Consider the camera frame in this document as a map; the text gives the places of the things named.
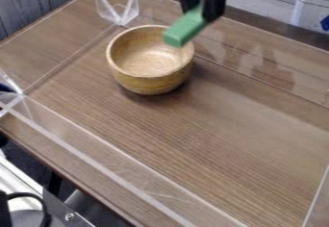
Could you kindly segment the white container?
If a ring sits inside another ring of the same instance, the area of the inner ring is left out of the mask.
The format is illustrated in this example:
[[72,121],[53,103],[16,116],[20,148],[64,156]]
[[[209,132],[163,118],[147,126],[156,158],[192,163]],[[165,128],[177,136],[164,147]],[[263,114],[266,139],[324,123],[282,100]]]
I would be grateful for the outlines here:
[[329,0],[295,0],[290,23],[329,35]]

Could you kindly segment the clear acrylic corner bracket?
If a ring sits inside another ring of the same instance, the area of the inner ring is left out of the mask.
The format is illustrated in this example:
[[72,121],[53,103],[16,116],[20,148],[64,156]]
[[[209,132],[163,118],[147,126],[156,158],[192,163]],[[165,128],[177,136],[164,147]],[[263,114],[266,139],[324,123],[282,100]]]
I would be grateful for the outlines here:
[[117,26],[125,26],[139,16],[139,0],[112,5],[108,0],[94,0],[98,16]]

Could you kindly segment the brown wooden bowl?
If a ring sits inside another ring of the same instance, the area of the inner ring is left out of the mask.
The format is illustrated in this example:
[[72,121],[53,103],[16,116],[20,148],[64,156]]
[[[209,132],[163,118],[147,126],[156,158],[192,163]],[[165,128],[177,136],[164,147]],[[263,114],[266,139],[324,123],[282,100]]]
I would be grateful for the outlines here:
[[109,41],[106,62],[116,82],[141,95],[157,95],[177,88],[193,65],[193,44],[181,48],[163,41],[163,25],[122,30]]

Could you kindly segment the clear acrylic front wall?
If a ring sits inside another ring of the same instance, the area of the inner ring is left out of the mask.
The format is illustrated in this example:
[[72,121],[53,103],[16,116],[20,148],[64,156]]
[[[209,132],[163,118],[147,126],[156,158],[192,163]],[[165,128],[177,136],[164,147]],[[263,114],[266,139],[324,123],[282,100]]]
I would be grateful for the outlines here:
[[1,73],[0,130],[136,227],[246,227],[29,98]]

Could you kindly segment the grey metal bracket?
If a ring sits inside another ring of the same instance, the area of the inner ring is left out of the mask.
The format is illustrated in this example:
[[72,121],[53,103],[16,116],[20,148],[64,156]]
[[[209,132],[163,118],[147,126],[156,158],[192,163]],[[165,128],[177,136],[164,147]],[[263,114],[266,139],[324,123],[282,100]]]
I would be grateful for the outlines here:
[[42,200],[50,214],[49,227],[94,227],[45,189]]

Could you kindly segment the green rectangular block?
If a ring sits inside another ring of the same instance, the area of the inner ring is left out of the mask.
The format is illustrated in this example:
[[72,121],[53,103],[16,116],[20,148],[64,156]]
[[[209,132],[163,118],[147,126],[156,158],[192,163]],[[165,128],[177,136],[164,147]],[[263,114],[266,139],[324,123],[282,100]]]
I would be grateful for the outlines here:
[[205,28],[203,5],[196,5],[163,32],[163,41],[181,48]]

